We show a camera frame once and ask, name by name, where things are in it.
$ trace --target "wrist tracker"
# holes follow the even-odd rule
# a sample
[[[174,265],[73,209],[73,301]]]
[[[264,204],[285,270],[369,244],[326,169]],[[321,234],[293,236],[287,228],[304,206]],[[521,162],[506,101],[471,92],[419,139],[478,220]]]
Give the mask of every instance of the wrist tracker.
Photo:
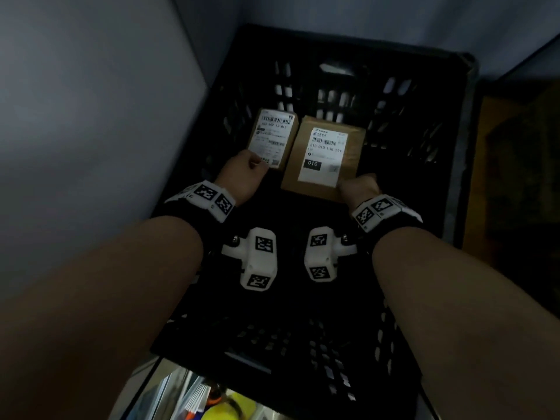
[[[358,246],[368,254],[373,252],[377,242],[390,231],[402,227],[424,228],[420,214],[399,199],[386,194],[380,194],[360,204],[352,212],[352,218],[362,231]]]
[[[200,235],[208,254],[221,240],[223,223],[234,210],[235,199],[209,181],[188,186],[167,199],[154,216],[169,215],[187,221]]]

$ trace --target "cardboard box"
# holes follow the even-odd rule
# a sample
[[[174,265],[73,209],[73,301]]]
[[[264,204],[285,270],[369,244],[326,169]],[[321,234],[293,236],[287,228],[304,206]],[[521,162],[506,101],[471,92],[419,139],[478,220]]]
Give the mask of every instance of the cardboard box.
[[[296,138],[299,121],[293,112],[260,109],[247,148],[271,169],[283,171]]]
[[[342,202],[337,183],[356,176],[366,130],[306,116],[281,188]]]

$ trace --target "forearm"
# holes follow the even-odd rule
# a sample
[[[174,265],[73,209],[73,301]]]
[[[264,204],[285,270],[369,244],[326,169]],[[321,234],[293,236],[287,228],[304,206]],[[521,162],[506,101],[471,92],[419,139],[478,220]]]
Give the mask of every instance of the forearm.
[[[71,417],[80,407],[82,419],[106,416],[201,260],[190,225],[154,218],[2,307],[0,318],[10,320],[0,324],[0,395],[10,414],[36,415],[33,407],[48,402],[42,417]]]
[[[372,259],[444,418],[558,410],[560,323],[521,289],[417,228],[384,236]]]

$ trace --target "black label with 010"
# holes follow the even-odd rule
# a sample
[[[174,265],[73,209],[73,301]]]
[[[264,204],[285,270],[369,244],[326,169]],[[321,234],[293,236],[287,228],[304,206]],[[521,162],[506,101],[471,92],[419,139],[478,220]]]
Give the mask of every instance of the black label with 010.
[[[304,168],[314,169],[316,171],[321,170],[321,162],[312,161],[311,159],[305,159]]]

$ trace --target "hand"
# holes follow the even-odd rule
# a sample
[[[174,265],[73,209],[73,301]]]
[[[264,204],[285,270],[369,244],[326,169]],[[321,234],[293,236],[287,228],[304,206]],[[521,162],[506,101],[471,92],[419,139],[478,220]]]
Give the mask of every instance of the hand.
[[[235,205],[241,206],[255,194],[267,171],[267,163],[245,149],[226,162],[214,184],[226,189],[234,197]]]
[[[377,185],[375,174],[365,174],[352,180],[343,181],[338,185],[342,199],[353,212],[366,200],[373,199],[381,194]]]

